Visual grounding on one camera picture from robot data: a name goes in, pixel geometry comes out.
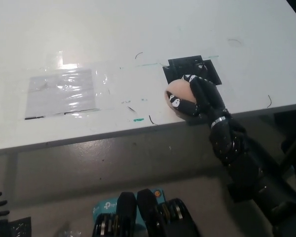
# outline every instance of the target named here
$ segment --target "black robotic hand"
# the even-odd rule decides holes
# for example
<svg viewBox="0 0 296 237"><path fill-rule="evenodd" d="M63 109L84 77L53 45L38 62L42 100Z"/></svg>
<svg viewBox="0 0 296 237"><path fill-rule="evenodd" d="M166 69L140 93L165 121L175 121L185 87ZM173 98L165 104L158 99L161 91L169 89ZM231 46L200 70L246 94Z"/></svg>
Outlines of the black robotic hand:
<svg viewBox="0 0 296 237"><path fill-rule="evenodd" d="M235 144L234 137L244 134L245 129L234 119L225 108L216 86L209 80L195 75L183 75L183 80L189 82L190 90L196 103L178 98L167 91L168 98L177 111L189 115L205 115L211 128L210 141L215 154L226 156L230 151L239 151L241 144Z"/></svg>

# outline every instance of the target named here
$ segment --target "silver ring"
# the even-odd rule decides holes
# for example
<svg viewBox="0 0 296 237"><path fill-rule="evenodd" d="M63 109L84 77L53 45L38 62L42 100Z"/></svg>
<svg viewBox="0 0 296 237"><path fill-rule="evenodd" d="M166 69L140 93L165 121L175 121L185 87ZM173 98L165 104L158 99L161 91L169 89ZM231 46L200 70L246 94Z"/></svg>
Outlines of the silver ring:
<svg viewBox="0 0 296 237"><path fill-rule="evenodd" d="M216 120L212 123L212 125L211 125L211 129L212 129L217 123L219 123L219 122L221 122L221 121L224 121L224 120L226 120L226 117L225 117L225 116L222 116L222 117L219 117L218 119L216 119Z"/></svg>

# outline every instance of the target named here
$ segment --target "plastic sheet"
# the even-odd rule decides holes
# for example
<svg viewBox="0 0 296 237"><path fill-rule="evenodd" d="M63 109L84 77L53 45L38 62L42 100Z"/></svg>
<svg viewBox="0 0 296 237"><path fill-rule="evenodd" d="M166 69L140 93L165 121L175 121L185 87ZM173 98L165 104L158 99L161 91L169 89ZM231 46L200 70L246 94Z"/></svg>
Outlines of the plastic sheet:
<svg viewBox="0 0 296 237"><path fill-rule="evenodd" d="M59 70L57 74L30 78L26 119L94 109L90 69Z"/></svg>

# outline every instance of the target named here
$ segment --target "white table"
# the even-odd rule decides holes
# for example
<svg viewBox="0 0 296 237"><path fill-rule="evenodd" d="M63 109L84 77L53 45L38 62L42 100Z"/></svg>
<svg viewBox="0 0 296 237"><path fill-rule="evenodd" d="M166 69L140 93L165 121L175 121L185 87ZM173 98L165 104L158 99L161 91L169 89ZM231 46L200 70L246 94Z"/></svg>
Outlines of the white table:
<svg viewBox="0 0 296 237"><path fill-rule="evenodd" d="M285 0L0 1L0 153L183 122L166 105L162 65L194 55L213 61L232 114L296 109ZM100 110L24 120L30 78L63 68L92 70Z"/></svg>

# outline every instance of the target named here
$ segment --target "robotic hand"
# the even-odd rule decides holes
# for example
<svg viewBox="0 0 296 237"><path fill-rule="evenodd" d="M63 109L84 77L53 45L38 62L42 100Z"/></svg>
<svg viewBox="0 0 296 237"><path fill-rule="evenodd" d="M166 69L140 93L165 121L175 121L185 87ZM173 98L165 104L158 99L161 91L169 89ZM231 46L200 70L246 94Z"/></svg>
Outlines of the robotic hand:
<svg viewBox="0 0 296 237"><path fill-rule="evenodd" d="M197 103L166 94L178 112L207 116L214 153L233 180L228 186L233 200L253 199L272 224L274 236L296 237L296 192L282 179L278 164L232 118L213 83L195 75L182 79L189 82Z"/></svg>

